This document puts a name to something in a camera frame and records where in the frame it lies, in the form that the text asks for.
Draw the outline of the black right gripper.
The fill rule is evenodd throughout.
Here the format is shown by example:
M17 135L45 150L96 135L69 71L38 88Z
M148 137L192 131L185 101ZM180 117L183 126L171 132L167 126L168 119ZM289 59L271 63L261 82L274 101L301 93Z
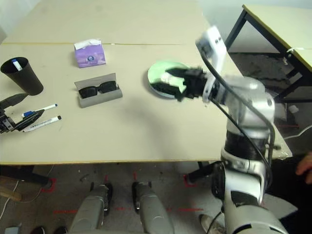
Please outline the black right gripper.
M154 90L167 95L176 95L179 102L182 102L184 98L194 99L202 96L207 82L206 73L202 69L174 67L167 69L166 72L174 77L183 78L183 85L186 86L186 89L182 92L176 86L157 82L151 84Z

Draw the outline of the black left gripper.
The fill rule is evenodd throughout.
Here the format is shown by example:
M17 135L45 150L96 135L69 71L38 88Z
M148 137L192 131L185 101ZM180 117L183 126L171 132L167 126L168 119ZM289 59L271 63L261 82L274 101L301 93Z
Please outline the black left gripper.
M44 113L44 109L34 111L32 114L29 114L28 116L24 117L22 121L18 122L15 125L15 122L8 117L5 114L5 111L3 109L6 109L10 106L14 106L20 102L22 102L26 97L28 97L28 94L22 93L22 94L15 94L13 96L10 96L0 102L0 133L8 133L13 130L22 131L26 127L29 127L31 124L33 124L35 121L37 121L38 118L41 117L41 115Z

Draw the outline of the bystander bare hand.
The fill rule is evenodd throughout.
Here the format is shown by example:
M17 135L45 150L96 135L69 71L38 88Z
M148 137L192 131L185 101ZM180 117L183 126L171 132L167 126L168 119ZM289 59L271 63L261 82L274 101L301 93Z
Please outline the bystander bare hand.
M305 176L305 182L308 185L312 184L312 153L309 152L307 155L305 155L301 161L298 163L296 168L296 175Z

